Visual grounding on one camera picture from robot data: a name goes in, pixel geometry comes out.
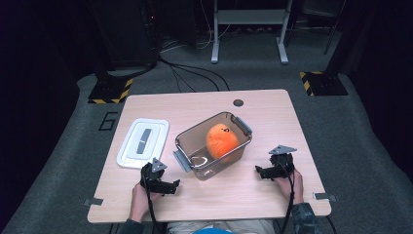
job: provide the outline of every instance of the human hand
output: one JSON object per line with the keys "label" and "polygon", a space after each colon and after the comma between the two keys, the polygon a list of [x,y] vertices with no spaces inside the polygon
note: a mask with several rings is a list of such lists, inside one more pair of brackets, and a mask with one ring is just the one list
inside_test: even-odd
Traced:
{"label": "human hand", "polygon": [[[299,204],[304,202],[304,186],[303,186],[303,177],[301,174],[294,169],[293,175],[291,175],[291,179],[294,179],[294,200],[293,204]],[[279,185],[280,189],[282,190],[282,195],[289,200],[289,195],[291,193],[291,184],[289,183],[289,179],[283,177],[276,177],[274,181]]]}
{"label": "human hand", "polygon": [[[152,201],[157,200],[162,196],[161,193],[150,193]],[[149,211],[148,196],[146,195],[145,188],[137,183],[132,191],[131,197],[131,211],[129,219],[133,221],[142,222],[143,216]]]}

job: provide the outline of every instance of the black base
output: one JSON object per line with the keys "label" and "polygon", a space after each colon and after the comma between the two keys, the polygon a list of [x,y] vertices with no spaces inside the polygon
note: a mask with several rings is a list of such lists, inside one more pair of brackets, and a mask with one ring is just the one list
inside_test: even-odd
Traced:
{"label": "black base", "polygon": [[122,102],[131,86],[131,79],[112,78],[97,81],[89,95],[89,103],[119,103]]}
{"label": "black base", "polygon": [[301,72],[300,76],[309,96],[346,96],[349,94],[337,76],[327,76],[322,72]]}

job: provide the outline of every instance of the gray carpet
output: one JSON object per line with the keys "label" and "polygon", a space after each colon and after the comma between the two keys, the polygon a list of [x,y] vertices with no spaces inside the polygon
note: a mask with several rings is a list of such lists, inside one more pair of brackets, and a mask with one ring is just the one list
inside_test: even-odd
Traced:
{"label": "gray carpet", "polygon": [[[331,203],[330,215],[337,232],[413,233],[412,183],[372,133],[349,78],[340,74],[348,96],[308,97],[304,90],[299,72],[324,70],[337,39],[325,56],[326,35],[294,32],[286,49],[289,65],[280,63],[274,34],[223,40],[218,64],[210,63],[211,44],[203,50],[179,47],[161,56],[170,62],[213,70],[225,78],[233,91],[287,90],[324,187],[339,199]],[[179,73],[197,92],[216,91],[204,78]],[[208,77],[225,91],[219,78],[210,74]],[[50,160],[3,233],[109,232],[110,224],[88,223],[89,208],[83,203],[94,195],[123,104],[87,104],[95,80],[91,75],[79,81],[81,94],[76,110]],[[183,82],[179,87],[181,92],[192,92]],[[171,70],[163,63],[135,78],[130,90],[130,95],[161,93],[179,93]],[[108,118],[116,120],[115,126],[112,131],[100,131],[108,112],[113,112]],[[319,220],[324,233],[332,233],[326,218]],[[288,226],[287,233],[292,233],[292,226]]]}

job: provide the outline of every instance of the table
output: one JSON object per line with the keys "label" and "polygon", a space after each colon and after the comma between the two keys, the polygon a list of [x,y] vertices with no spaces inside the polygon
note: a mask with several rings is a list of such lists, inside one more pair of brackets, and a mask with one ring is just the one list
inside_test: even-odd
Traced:
{"label": "table", "polygon": [[288,64],[285,52],[284,37],[291,12],[292,0],[288,0],[285,9],[274,10],[218,10],[218,0],[214,0],[213,13],[213,48],[211,62],[218,63],[219,54],[219,30],[218,24],[281,24],[282,31],[277,37],[282,64]]}
{"label": "table", "polygon": [[[241,99],[244,105],[235,106],[235,99]],[[179,167],[172,155],[176,151],[174,140],[178,134],[222,111],[241,117],[252,129],[252,141],[240,161],[201,181]],[[269,151],[279,144],[297,148],[292,155],[304,178],[305,201],[316,215],[331,212],[328,201],[313,198],[313,192],[323,193],[324,188],[287,91],[258,90],[128,97],[94,194],[103,202],[100,206],[91,205],[89,222],[124,222],[128,218],[131,190],[140,180],[140,170],[119,167],[116,157],[137,118],[169,122],[169,135],[161,156],[168,168],[162,181],[180,179],[181,182],[175,194],[166,195],[154,204],[159,221],[285,216],[287,201],[278,186],[269,179],[261,179],[254,167],[271,167]]]}

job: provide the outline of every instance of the orange ball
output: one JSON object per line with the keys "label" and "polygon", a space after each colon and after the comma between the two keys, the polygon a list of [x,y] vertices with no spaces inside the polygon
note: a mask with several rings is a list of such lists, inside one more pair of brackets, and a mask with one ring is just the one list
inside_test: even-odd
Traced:
{"label": "orange ball", "polygon": [[224,124],[213,126],[206,134],[206,150],[215,160],[239,145],[237,135]]}

